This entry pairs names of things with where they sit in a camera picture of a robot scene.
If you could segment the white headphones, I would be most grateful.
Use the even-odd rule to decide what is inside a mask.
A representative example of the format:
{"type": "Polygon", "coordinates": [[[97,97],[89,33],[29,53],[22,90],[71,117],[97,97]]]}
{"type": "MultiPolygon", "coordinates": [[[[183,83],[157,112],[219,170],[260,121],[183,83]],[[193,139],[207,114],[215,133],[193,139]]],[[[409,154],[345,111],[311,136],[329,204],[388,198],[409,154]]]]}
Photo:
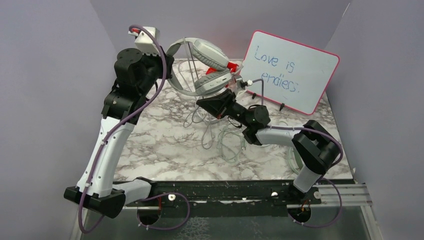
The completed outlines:
{"type": "Polygon", "coordinates": [[[194,111],[192,113],[192,118],[194,120],[194,123],[204,123],[206,125],[214,125],[222,121],[222,119],[217,119],[210,113],[206,112],[196,103],[194,103],[194,111]]]}

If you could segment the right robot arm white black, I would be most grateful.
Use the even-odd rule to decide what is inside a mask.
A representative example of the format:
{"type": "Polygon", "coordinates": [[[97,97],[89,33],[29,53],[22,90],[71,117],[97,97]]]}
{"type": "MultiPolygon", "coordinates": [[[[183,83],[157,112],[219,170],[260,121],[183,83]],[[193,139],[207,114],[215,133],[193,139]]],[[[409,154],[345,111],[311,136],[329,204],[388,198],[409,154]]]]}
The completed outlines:
{"type": "Polygon", "coordinates": [[[265,105],[244,107],[237,103],[235,93],[229,89],[217,96],[199,99],[196,105],[216,119],[227,117],[240,123],[245,127],[243,137],[251,145],[294,148],[303,162],[288,190],[289,199],[296,204],[306,200],[313,185],[343,159],[342,145],[316,120],[297,127],[271,125],[265,105]]]}

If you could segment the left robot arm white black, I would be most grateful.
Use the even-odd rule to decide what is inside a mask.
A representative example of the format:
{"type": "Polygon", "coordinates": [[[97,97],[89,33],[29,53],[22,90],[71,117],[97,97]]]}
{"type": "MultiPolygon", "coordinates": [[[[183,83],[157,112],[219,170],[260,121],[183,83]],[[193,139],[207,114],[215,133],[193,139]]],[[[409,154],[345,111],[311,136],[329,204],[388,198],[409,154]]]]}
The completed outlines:
{"type": "Polygon", "coordinates": [[[63,197],[77,205],[108,218],[119,215],[124,205],[135,201],[144,205],[157,200],[157,191],[141,181],[136,188],[113,185],[115,170],[130,133],[141,112],[152,101],[147,94],[157,87],[158,79],[171,77],[174,58],[164,53],[147,54],[127,48],[117,54],[114,63],[116,79],[103,101],[100,131],[89,163],[75,186],[67,187],[63,197]]]}

